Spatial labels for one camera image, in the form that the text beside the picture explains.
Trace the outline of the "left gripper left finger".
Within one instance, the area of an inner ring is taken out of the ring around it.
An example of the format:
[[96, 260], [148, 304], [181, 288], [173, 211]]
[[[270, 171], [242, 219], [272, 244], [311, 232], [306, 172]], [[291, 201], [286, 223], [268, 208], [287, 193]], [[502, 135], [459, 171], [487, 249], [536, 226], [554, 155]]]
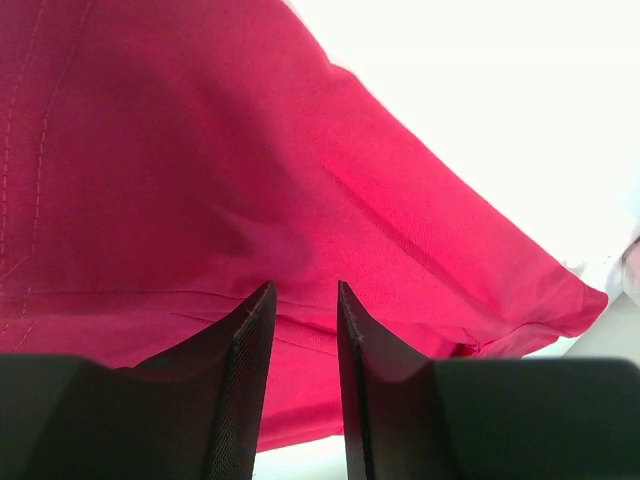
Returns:
[[132, 368], [1, 358], [5, 479], [248, 479], [276, 320], [265, 283], [216, 323]]

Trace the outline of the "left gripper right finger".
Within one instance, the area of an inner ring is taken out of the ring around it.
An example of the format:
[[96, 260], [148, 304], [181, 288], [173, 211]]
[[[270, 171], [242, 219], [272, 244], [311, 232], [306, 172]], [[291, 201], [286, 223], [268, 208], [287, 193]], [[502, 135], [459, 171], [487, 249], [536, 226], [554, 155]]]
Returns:
[[612, 358], [419, 353], [338, 285], [352, 479], [635, 479], [639, 370]]

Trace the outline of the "magenta t shirt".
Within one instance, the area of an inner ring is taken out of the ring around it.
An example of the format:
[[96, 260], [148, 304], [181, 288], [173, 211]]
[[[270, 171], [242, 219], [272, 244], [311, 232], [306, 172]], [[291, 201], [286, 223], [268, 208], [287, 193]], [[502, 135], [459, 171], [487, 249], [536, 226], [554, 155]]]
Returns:
[[1, 349], [132, 366], [261, 284], [258, 447], [343, 431], [338, 285], [431, 358], [520, 357], [606, 308], [281, 1], [1, 5]]

